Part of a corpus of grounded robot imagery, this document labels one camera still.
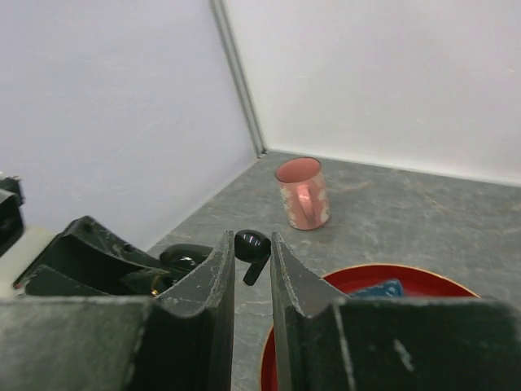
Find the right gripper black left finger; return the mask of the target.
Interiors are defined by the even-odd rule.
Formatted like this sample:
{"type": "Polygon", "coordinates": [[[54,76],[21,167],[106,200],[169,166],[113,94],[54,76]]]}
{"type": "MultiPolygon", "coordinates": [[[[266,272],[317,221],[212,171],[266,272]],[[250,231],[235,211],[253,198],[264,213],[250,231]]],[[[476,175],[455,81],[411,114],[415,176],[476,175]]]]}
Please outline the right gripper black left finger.
{"type": "Polygon", "coordinates": [[[1,302],[4,390],[227,390],[234,339],[234,235],[157,298],[1,302]]]}

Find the pink floral mug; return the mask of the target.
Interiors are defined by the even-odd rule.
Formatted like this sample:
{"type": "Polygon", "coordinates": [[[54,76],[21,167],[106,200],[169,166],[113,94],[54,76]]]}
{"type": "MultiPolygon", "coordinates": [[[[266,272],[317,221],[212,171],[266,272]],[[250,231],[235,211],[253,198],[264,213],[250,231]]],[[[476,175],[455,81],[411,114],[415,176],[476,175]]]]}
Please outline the pink floral mug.
{"type": "Polygon", "coordinates": [[[291,159],[277,168],[275,178],[293,228],[311,231],[329,221],[330,205],[319,160],[307,156],[291,159]]]}

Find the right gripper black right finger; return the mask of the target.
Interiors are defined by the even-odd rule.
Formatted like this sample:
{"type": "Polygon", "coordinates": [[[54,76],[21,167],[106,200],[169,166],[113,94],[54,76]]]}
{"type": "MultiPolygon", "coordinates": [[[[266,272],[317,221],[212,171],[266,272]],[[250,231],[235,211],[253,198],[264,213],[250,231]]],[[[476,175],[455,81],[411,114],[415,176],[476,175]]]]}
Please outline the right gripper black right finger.
{"type": "Polygon", "coordinates": [[[520,313],[481,298],[348,297],[271,239],[281,390],[517,390],[520,313]]]}

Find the blue shell-shaped dish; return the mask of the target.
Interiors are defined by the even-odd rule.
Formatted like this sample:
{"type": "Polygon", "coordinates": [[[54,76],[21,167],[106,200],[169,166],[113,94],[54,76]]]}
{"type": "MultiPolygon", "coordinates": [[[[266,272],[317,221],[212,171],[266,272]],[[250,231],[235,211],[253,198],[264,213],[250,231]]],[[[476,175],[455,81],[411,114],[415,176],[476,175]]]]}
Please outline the blue shell-shaped dish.
{"type": "Polygon", "coordinates": [[[354,297],[357,299],[371,297],[403,297],[404,295],[403,286],[398,279],[389,279],[347,294],[348,297],[354,297]]]}

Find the red round tray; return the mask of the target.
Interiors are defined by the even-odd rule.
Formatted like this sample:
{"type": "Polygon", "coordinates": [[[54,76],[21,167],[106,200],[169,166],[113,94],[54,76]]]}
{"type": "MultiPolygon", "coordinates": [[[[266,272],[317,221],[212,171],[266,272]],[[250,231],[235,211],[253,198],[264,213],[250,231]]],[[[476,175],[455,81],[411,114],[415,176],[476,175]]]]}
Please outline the red round tray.
{"type": "MultiPolygon", "coordinates": [[[[348,295],[389,279],[401,282],[407,297],[476,297],[461,284],[418,267],[395,264],[365,264],[346,267],[323,276],[324,280],[348,295]]],[[[260,362],[260,390],[278,388],[274,331],[267,336],[260,362]]]]}

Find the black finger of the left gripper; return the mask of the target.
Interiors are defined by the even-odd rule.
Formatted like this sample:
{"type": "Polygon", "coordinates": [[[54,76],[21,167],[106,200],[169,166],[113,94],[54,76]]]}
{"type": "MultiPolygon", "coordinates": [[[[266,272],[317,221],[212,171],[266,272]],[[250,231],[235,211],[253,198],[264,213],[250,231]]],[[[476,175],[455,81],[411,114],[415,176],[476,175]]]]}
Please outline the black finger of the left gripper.
{"type": "Polygon", "coordinates": [[[18,277],[19,288],[39,266],[95,289],[126,289],[123,278],[133,272],[163,272],[160,261],[115,235],[91,216],[72,221],[57,234],[18,277]]]}
{"type": "Polygon", "coordinates": [[[122,285],[103,276],[66,275],[51,266],[38,266],[24,276],[24,293],[36,297],[121,296],[122,285]]]}

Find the black earbud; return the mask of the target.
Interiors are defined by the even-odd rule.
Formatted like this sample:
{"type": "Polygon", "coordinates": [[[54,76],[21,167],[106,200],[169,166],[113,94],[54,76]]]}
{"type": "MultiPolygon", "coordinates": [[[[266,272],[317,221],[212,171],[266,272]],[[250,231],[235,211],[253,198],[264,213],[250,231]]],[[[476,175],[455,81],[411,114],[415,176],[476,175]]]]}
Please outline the black earbud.
{"type": "Polygon", "coordinates": [[[271,256],[271,241],[255,230],[241,230],[234,236],[235,257],[250,266],[243,277],[247,286],[253,286],[271,256]]]}

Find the black earbud charging case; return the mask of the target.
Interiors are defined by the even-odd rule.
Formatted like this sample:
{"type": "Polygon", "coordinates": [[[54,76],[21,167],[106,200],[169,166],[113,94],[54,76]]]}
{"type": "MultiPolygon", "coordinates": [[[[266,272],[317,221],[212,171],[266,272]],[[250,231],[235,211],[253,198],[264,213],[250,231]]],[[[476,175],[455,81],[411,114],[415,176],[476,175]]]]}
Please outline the black earbud charging case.
{"type": "Polygon", "coordinates": [[[211,251],[211,247],[199,244],[174,244],[166,248],[160,254],[159,260],[168,273],[154,277],[151,282],[151,294],[156,297],[170,289],[203,263],[211,251]]]}

